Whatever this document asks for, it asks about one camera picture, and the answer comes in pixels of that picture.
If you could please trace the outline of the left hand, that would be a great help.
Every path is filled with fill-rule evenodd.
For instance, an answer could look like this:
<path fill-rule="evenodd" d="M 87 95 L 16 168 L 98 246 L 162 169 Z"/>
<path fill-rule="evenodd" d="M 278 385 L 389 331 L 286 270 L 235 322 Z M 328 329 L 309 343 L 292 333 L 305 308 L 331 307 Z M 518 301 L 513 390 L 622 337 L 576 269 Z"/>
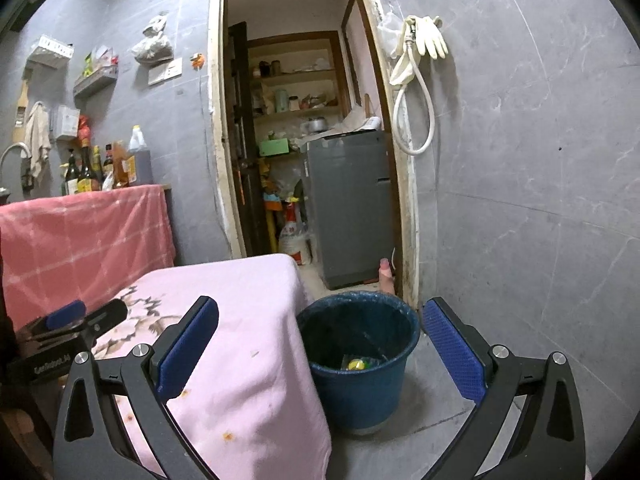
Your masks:
<path fill-rule="evenodd" d="M 1 420 L 8 426 L 10 436 L 18 447 L 35 463 L 43 464 L 50 454 L 37 436 L 35 424 L 22 410 L 1 412 Z"/>

